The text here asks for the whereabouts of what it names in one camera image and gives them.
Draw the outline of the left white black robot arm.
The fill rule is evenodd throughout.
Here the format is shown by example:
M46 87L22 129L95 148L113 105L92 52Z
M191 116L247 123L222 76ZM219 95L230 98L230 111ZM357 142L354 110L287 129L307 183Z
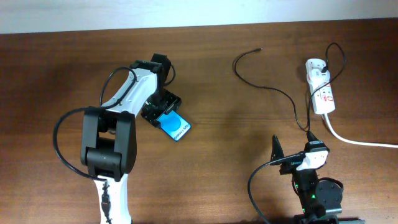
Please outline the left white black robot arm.
M191 128L177 113L181 98L165 88L168 74L175 71L166 55L136 60L125 69L126 81L114 96L83 116L80 160L96 185L101 223L132 223L127 180L137 156L137 116L174 141Z

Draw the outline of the blue screen smartphone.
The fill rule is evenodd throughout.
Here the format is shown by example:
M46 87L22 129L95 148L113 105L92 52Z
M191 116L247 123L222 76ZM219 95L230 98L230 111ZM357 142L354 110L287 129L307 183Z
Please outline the blue screen smartphone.
M160 123L160 128L174 141L181 140L192 127L190 123L173 110L169 114L162 114L158 122Z

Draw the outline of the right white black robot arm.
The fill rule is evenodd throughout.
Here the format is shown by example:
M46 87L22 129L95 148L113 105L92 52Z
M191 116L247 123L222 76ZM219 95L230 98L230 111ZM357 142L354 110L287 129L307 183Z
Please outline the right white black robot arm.
M294 223L338 223L342 212L343 184L335 179L319 178L317 170L326 164L330 149L311 132L304 150L285 156L276 135L272 137L271 162L279 166L281 175L291 175L303 213L293 217Z

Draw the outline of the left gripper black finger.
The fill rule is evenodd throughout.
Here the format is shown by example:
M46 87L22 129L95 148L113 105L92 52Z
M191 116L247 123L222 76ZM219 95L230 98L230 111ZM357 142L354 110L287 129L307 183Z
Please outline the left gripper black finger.
M160 126L160 122L158 121L158 118L160 117L160 110L156 108L143 107L141 116L151 125L153 125L153 127L158 128Z
M182 104L182 100L180 97L173 94L172 92L165 90L165 104L166 110L164 111L164 113L169 114L172 111L177 112L180 105Z

